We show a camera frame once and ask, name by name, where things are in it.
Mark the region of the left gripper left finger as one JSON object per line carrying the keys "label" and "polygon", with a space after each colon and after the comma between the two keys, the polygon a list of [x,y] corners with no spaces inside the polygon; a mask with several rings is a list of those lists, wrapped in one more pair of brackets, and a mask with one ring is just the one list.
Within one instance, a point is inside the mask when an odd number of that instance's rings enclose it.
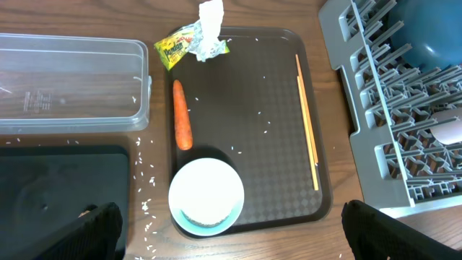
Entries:
{"label": "left gripper left finger", "polygon": [[88,209],[35,246],[33,258],[114,260],[122,227],[123,218],[117,204],[110,202]]}

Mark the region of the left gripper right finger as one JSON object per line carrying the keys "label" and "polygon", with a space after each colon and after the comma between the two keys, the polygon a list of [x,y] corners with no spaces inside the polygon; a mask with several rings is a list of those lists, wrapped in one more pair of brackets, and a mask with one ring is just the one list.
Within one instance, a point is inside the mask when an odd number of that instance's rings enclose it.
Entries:
{"label": "left gripper right finger", "polygon": [[346,203],[341,223],[356,260],[456,260],[461,252],[359,200]]}

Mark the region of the wooden chopstick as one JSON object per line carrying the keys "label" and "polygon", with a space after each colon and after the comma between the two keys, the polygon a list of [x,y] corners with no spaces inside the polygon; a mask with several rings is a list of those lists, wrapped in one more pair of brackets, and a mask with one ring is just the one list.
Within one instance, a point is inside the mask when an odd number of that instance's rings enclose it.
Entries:
{"label": "wooden chopstick", "polygon": [[308,123],[307,123],[306,117],[304,117],[305,110],[304,110],[304,106],[303,106],[304,104],[303,104],[303,100],[302,100],[301,87],[300,87],[299,83],[300,82],[299,82],[299,79],[298,79],[298,76],[297,76],[297,85],[298,85],[299,96],[300,96],[302,119],[303,119],[303,124],[304,124],[304,127],[305,127],[305,138],[306,138],[308,154],[309,154],[309,158],[310,158],[310,172],[311,172],[312,181],[313,181],[313,188],[314,188],[315,191],[318,191],[319,190],[319,185],[318,185],[318,177],[317,177],[317,165],[315,165],[315,163],[314,163],[313,151],[312,151],[312,146],[311,146],[311,143],[310,143],[310,136],[309,136],[309,133],[308,133],[308,130],[309,130],[308,129]]}
{"label": "wooden chopstick", "polygon": [[302,69],[301,69],[300,59],[299,59],[298,54],[295,54],[295,60],[296,60],[296,65],[297,65],[298,79],[299,79],[299,82],[300,82],[299,85],[301,87],[302,100],[303,100],[303,104],[304,104],[303,106],[304,106],[304,110],[305,110],[304,117],[306,117],[307,123],[308,123],[308,129],[309,129],[308,133],[309,133],[309,136],[310,136],[310,143],[311,143],[311,146],[312,146],[314,163],[315,163],[315,165],[318,165],[318,153],[317,153],[316,143],[315,143],[315,138],[314,138],[314,133],[313,133],[313,125],[312,125],[312,121],[311,121],[311,117],[310,117],[308,98],[307,98],[306,91],[305,91],[305,84],[304,84],[304,79],[303,79],[303,75],[302,75]]}

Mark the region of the dark blue bowl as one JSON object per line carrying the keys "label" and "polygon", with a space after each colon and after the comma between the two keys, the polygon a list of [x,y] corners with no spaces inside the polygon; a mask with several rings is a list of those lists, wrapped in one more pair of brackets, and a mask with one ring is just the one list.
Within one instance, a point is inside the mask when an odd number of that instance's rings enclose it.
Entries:
{"label": "dark blue bowl", "polygon": [[388,24],[403,22],[392,46],[411,45],[402,59],[421,72],[461,64],[461,0],[401,0],[388,13]]}

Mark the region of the white tissue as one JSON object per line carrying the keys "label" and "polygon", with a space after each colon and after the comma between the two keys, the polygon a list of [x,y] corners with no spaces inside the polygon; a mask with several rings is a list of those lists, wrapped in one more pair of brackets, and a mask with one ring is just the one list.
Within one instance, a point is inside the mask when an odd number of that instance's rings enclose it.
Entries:
{"label": "white tissue", "polygon": [[199,20],[193,24],[193,40],[188,52],[196,56],[197,61],[205,62],[229,50],[225,40],[219,40],[224,5],[222,0],[205,1],[199,5]]}

